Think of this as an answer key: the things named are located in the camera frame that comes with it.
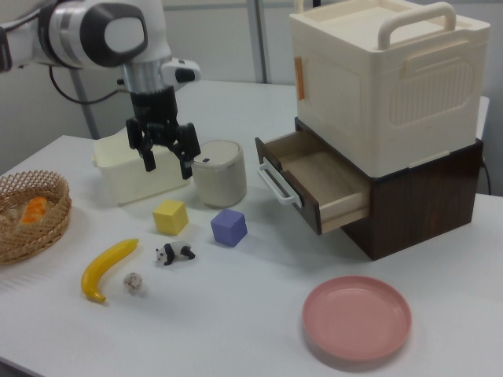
pink plastic plate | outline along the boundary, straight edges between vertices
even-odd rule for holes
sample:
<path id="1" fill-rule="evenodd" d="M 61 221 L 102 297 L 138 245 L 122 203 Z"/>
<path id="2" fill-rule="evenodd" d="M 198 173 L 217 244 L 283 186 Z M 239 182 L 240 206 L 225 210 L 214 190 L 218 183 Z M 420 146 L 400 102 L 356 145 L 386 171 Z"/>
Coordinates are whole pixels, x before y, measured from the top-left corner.
<path id="1" fill-rule="evenodd" d="M 407 340 L 412 316 L 406 300 L 386 283 L 343 276 L 317 286 L 303 307 L 307 334 L 324 351 L 349 361 L 372 361 Z"/>

woven basket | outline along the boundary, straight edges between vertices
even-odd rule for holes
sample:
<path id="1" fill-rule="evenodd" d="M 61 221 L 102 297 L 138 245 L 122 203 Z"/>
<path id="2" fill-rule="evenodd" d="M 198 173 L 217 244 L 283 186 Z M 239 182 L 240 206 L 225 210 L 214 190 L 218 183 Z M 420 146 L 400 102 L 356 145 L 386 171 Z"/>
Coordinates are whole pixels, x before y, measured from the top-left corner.
<path id="1" fill-rule="evenodd" d="M 20 224 L 22 209 L 44 196 L 49 210 L 33 224 Z M 66 180 L 50 171 L 28 171 L 0 178 L 0 265 L 23 261 L 53 245 L 68 227 L 72 200 Z"/>

open drawer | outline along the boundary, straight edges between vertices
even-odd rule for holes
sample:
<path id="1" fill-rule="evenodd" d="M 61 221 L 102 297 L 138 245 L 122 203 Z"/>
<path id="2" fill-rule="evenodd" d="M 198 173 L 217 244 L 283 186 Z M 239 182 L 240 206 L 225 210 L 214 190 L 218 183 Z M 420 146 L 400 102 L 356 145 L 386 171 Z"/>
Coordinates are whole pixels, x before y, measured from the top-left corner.
<path id="1" fill-rule="evenodd" d="M 255 143 L 263 180 L 318 234 L 369 216 L 369 179 L 311 132 Z"/>

toy panda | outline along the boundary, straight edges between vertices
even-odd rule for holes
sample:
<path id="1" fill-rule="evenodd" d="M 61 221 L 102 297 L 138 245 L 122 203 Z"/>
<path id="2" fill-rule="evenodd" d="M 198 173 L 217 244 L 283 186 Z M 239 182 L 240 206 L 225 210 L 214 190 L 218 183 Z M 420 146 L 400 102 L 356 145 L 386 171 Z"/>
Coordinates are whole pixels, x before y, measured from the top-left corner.
<path id="1" fill-rule="evenodd" d="M 175 255 L 183 255 L 188 259 L 194 259 L 196 255 L 190 250 L 191 246 L 183 241 L 166 243 L 161 249 L 156 249 L 157 261 L 164 265 L 170 265 Z"/>

white storage box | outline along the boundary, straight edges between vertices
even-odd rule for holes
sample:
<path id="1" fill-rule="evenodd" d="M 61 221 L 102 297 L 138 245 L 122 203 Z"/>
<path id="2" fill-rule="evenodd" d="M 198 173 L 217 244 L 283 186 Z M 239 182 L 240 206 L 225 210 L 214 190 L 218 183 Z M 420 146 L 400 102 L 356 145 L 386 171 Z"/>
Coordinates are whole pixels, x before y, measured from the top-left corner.
<path id="1" fill-rule="evenodd" d="M 197 193 L 208 206 L 230 207 L 246 194 L 243 148 L 234 141 L 202 144 L 192 172 Z"/>
<path id="2" fill-rule="evenodd" d="M 94 142 L 93 164 L 100 168 L 112 198 L 118 204 L 176 189 L 189 183 L 182 179 L 180 162 L 165 147 L 154 145 L 156 169 L 147 172 L 138 151 L 129 148 L 127 134 Z"/>
<path id="3" fill-rule="evenodd" d="M 292 14 L 299 119 L 374 178 L 472 145 L 489 27 L 445 2 Z"/>

